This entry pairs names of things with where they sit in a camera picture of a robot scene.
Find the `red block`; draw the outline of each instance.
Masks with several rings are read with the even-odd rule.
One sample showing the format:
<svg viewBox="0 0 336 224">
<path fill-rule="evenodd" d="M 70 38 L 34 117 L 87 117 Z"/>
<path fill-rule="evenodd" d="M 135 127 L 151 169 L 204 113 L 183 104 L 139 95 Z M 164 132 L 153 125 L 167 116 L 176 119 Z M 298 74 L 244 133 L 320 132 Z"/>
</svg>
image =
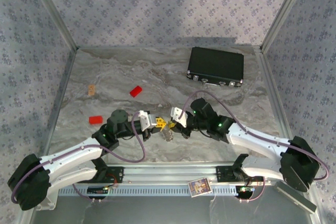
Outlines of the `red block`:
<svg viewBox="0 0 336 224">
<path fill-rule="evenodd" d="M 130 95 L 133 97 L 136 97 L 138 94 L 140 94 L 142 91 L 142 88 L 140 86 L 136 86 L 131 92 Z"/>
<path fill-rule="evenodd" d="M 99 124 L 99 123 L 103 123 L 103 117 L 102 117 L 101 115 L 90 116 L 90 117 L 89 117 L 89 123 L 90 123 L 90 124 Z"/>
</svg>

